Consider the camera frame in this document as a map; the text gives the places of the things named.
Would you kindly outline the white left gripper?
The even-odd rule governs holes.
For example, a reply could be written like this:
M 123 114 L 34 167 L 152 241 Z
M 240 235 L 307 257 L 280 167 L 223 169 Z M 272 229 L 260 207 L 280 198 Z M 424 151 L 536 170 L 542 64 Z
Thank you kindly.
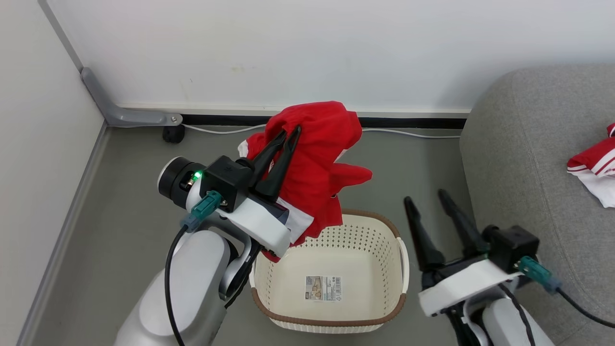
M 278 199 L 301 132 L 301 126 L 296 126 L 289 135 L 281 130 L 252 160 L 253 176 L 250 185 L 261 184 L 261 196 L 264 199 Z M 290 247 L 288 228 L 261 203 L 250 197 L 241 202 L 233 212 L 227 212 L 220 206 L 218 214 L 277 258 L 282 258 Z

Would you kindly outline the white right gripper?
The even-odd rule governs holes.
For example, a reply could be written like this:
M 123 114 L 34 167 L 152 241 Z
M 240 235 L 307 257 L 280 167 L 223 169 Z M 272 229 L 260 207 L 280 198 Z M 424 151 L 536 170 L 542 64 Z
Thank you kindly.
M 446 190 L 439 189 L 438 198 L 444 213 L 452 219 L 463 245 L 463 256 L 467 259 L 445 263 L 444 255 L 433 245 L 422 225 L 421 214 L 413 199 L 404 197 L 409 232 L 421 272 L 419 305 L 426 317 L 441 315 L 446 309 L 478 297 L 499 284 L 515 283 L 521 275 L 518 270 L 501 269 L 486 256 L 490 244 Z

